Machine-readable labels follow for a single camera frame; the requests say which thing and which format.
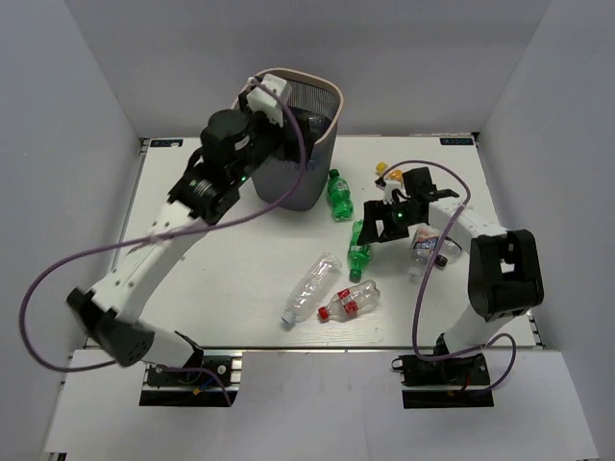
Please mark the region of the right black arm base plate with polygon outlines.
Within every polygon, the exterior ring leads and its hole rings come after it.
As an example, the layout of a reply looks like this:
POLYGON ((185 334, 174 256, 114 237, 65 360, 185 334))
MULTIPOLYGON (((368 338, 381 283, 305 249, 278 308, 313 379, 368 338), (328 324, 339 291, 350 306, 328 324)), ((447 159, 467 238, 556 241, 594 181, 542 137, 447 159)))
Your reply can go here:
POLYGON ((402 377, 404 409, 462 409, 494 406, 490 375, 483 354, 428 362, 400 355, 391 369, 402 377))

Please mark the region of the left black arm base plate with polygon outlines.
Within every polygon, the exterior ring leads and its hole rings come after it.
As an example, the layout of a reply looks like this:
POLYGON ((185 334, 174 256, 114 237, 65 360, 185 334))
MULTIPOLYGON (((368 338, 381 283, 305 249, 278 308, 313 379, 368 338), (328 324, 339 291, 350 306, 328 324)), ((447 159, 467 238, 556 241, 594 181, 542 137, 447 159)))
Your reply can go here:
POLYGON ((142 407, 229 407, 239 390, 242 351, 206 350, 203 369, 209 372, 172 373, 148 365, 141 386, 142 407))

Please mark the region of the blue label water bottle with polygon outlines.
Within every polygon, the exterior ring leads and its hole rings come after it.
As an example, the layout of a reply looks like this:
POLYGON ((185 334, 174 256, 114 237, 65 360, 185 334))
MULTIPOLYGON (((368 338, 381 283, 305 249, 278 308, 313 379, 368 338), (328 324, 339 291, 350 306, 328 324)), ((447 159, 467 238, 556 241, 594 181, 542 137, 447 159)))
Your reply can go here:
POLYGON ((314 141, 323 136, 329 125, 326 117, 310 111, 303 111, 298 121, 307 129, 308 137, 314 141))

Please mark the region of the clear unlabelled plastic bottle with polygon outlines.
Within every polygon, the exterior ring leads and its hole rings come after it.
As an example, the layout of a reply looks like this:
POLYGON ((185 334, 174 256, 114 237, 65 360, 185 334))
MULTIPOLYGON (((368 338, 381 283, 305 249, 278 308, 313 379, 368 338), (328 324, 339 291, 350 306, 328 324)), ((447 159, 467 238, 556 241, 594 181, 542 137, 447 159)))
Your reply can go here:
POLYGON ((286 328, 307 320, 339 278, 342 262, 333 254, 324 253, 312 264, 291 290, 281 320, 286 328))

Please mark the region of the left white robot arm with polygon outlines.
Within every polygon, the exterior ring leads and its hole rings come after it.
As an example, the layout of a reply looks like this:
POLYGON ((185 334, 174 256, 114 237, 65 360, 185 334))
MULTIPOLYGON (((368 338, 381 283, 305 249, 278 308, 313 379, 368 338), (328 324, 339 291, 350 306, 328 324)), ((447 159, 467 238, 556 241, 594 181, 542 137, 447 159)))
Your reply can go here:
POLYGON ((185 253, 219 229, 238 202, 240 187, 271 158, 305 162, 318 138, 312 115, 294 109, 278 125, 262 110, 223 109, 209 118, 201 145, 171 187, 144 242, 87 291, 73 289, 67 304, 118 365, 169 367, 180 382, 203 372, 203 351, 187 336, 155 328, 140 316, 160 283, 185 253))

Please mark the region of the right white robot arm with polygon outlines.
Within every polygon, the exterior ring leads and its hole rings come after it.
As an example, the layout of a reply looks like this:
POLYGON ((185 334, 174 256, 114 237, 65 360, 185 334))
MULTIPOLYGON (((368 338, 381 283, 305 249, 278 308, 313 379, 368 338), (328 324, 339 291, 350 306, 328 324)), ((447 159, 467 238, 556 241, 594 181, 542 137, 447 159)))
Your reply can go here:
POLYGON ((535 238, 528 230, 508 230, 477 214, 469 193, 438 188, 427 167, 404 172, 401 181, 379 177, 375 185, 382 197, 363 205, 359 244, 407 238, 410 227, 425 224, 469 256, 469 305, 428 357, 441 380, 457 382, 469 370, 466 356, 479 354, 504 325, 543 302, 535 238))

